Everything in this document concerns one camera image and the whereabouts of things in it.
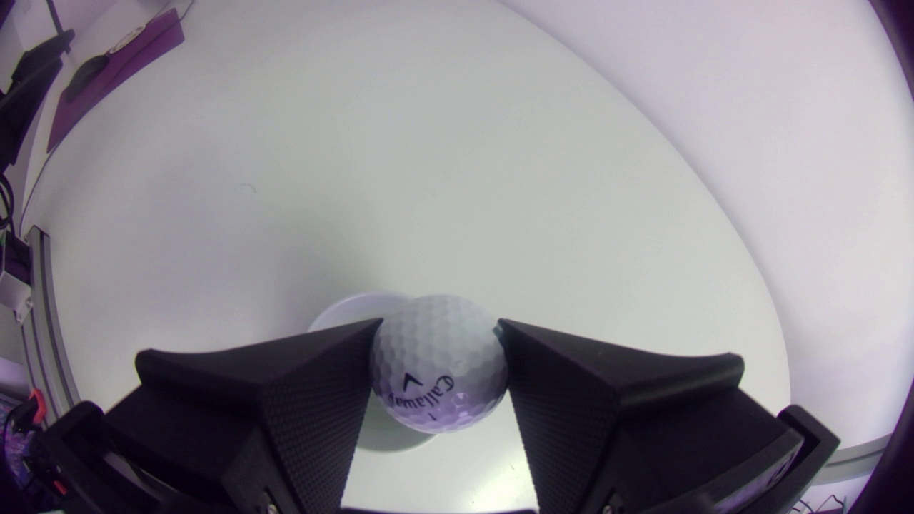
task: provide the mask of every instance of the cable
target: cable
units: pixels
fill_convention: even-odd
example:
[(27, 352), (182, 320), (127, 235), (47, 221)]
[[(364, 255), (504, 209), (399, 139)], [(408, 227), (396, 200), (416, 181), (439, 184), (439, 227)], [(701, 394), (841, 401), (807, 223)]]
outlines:
[(830, 500), (830, 499), (832, 499), (832, 498), (834, 498), (834, 501), (836, 501), (836, 502), (838, 502), (838, 503), (841, 504), (841, 511), (842, 511), (842, 512), (844, 512), (844, 511), (847, 509), (847, 507), (845, 507), (845, 503), (844, 503), (843, 501), (841, 501), (840, 499), (838, 499), (837, 496), (831, 495), (830, 497), (826, 498), (825, 501), (822, 502), (822, 505), (820, 505), (819, 508), (816, 509), (815, 511), (818, 512), (818, 511), (822, 510), (822, 507), (824, 507), (825, 504), (828, 503), (828, 500)]
[(802, 503), (802, 505), (803, 505), (804, 507), (806, 507), (807, 509), (809, 509), (810, 512), (815, 512), (815, 510), (813, 510), (813, 508), (810, 507), (809, 504), (806, 503), (805, 501), (803, 501), (803, 500), (801, 500), (801, 499), (799, 499), (799, 500), (797, 500), (797, 501), (799, 501), (800, 503)]
[(13, 197), (13, 186), (10, 185), (6, 174), (0, 173), (0, 201), (3, 202), (5, 216), (0, 218), (0, 230), (13, 226), (13, 212), (16, 201)]

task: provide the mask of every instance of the black chevron logo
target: black chevron logo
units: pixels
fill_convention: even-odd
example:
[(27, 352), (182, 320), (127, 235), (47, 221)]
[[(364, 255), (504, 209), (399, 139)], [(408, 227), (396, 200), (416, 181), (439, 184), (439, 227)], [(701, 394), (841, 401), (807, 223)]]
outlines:
[(406, 386), (408, 386), (410, 382), (416, 382), (416, 385), (419, 385), (420, 387), (422, 385), (422, 382), (416, 380), (416, 377), (407, 373), (403, 376), (403, 392), (406, 392)]

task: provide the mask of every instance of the white curved backdrop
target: white curved backdrop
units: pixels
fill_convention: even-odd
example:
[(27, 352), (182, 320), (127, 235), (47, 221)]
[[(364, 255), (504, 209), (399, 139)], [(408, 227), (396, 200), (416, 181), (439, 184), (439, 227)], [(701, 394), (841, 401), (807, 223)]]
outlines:
[(914, 104), (870, 4), (503, 3), (705, 181), (771, 290), (792, 400), (842, 446), (890, 433), (914, 374)]

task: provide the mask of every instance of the golf ball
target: golf ball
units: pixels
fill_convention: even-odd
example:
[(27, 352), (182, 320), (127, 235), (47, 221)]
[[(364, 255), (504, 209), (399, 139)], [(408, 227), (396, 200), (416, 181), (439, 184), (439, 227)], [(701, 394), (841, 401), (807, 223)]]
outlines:
[(507, 387), (496, 326), (480, 306), (450, 294), (414, 298), (384, 316), (370, 367), (387, 412), (427, 434), (481, 421)]

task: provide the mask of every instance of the purple panel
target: purple panel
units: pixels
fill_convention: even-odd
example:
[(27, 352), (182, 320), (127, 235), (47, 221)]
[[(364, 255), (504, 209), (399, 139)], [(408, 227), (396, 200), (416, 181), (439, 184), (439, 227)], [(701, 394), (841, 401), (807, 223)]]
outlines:
[(72, 102), (68, 102), (62, 92), (57, 112), (54, 114), (54, 123), (51, 125), (48, 151), (60, 143), (73, 125), (102, 98), (108, 96), (108, 93), (114, 91), (114, 88), (168, 50), (181, 44), (184, 41), (184, 32), (179, 22), (176, 9), (153, 18), (133, 41), (124, 48), (108, 54), (111, 59), (108, 66)]

